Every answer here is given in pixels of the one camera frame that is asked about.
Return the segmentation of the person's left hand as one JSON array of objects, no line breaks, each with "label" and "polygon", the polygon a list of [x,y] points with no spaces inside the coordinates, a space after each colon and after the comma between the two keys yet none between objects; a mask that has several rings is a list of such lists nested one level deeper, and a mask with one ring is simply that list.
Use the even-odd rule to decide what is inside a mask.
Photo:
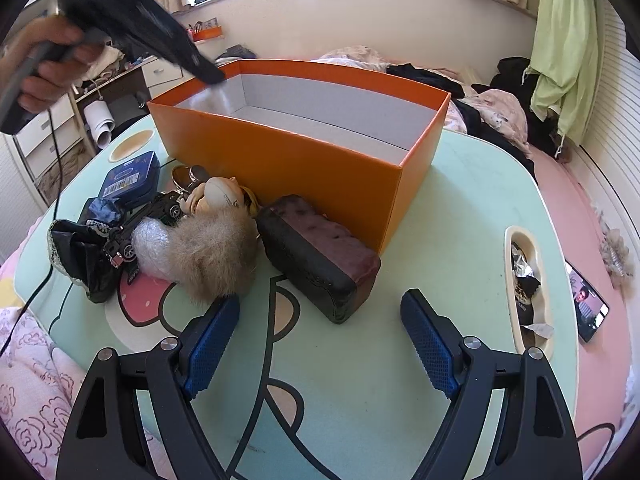
[{"label": "person's left hand", "polygon": [[70,90],[72,84],[82,79],[104,50],[104,44],[85,42],[82,30],[64,16],[37,18],[16,35],[1,59],[1,91],[4,91],[13,74],[38,44],[45,41],[75,46],[75,50],[65,61],[41,62],[35,75],[22,81],[18,102],[32,114],[43,112]]}]

